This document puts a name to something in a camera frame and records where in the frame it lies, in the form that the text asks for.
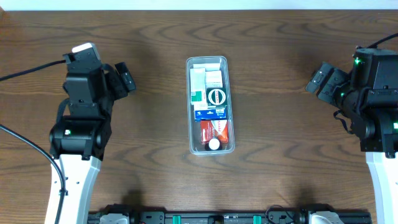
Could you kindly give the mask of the white green medicine box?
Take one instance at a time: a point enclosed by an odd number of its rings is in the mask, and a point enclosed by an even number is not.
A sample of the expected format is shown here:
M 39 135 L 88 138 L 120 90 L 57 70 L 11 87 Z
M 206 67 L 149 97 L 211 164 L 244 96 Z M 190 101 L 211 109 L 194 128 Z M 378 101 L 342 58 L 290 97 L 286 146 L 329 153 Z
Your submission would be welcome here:
M 206 104 L 205 68 L 190 69 L 190 99 L 192 105 Z

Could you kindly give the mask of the green round-logo box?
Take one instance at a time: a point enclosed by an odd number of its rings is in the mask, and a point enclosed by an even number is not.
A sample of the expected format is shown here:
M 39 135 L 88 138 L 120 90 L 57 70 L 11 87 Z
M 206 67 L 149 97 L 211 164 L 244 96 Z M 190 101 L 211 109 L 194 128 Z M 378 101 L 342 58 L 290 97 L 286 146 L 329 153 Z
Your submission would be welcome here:
M 206 90 L 206 101 L 210 106 L 226 106 L 227 94 L 225 88 L 208 88 Z

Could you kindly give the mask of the blue tall box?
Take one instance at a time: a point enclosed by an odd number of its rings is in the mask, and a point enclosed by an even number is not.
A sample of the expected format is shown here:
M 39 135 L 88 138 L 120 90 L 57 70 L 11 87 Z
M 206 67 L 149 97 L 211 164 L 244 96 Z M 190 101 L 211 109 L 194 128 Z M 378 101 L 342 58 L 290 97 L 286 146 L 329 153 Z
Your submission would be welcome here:
M 220 70 L 208 71 L 208 72 L 206 71 L 205 87 L 206 90 L 208 88 L 225 88 L 223 85 L 222 72 Z M 204 105 L 192 105 L 195 120 L 200 121 L 200 120 L 211 120 L 211 119 L 225 119 L 227 105 L 210 106 L 208 105 L 207 102 Z

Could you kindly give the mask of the red medicine box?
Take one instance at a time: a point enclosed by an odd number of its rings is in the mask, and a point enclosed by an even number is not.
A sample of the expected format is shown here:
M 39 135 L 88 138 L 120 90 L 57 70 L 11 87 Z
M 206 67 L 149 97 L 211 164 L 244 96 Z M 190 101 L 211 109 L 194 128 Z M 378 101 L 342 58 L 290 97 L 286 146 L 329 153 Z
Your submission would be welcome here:
M 228 121 L 225 119 L 200 121 L 200 134 L 202 144 L 208 143 L 213 138 L 217 138 L 222 143 L 228 143 Z

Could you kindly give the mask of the clear plastic container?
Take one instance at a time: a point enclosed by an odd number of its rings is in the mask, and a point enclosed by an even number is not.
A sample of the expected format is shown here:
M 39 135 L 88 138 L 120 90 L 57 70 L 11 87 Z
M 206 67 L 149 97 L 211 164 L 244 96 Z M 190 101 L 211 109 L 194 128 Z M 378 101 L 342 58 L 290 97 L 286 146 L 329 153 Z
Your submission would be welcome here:
M 227 59 L 190 57 L 186 78 L 190 152 L 196 156 L 233 152 L 236 143 Z

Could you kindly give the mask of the dark bottle white cap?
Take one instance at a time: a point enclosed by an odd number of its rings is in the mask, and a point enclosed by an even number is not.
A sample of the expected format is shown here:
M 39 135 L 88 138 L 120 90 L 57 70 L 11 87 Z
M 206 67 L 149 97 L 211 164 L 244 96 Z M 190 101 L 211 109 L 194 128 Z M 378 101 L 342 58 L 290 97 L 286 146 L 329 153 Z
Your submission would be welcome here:
M 221 143 L 221 141 L 218 138 L 210 139 L 205 144 L 205 150 L 206 151 L 219 151 L 219 150 L 222 150 L 222 143 Z

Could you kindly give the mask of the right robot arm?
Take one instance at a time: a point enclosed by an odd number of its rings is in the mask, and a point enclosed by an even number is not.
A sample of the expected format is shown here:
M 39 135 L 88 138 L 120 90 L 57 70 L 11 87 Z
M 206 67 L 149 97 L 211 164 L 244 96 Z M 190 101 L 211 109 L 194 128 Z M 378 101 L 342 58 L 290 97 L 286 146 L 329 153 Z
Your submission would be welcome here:
M 360 140 L 371 173 L 378 223 L 397 223 L 397 61 L 363 58 L 346 73 L 322 63 L 305 88 L 336 108 Z

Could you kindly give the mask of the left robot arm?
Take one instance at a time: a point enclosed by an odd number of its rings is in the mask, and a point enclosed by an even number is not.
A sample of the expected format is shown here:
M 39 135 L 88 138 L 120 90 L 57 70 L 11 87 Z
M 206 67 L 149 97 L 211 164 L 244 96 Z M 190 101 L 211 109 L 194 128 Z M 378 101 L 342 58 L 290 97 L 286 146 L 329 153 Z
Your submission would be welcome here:
M 59 104 L 50 130 L 52 185 L 46 223 L 86 223 L 91 195 L 112 134 L 116 100 L 136 90 L 124 62 L 75 71 L 71 65 L 63 84 L 68 98 Z

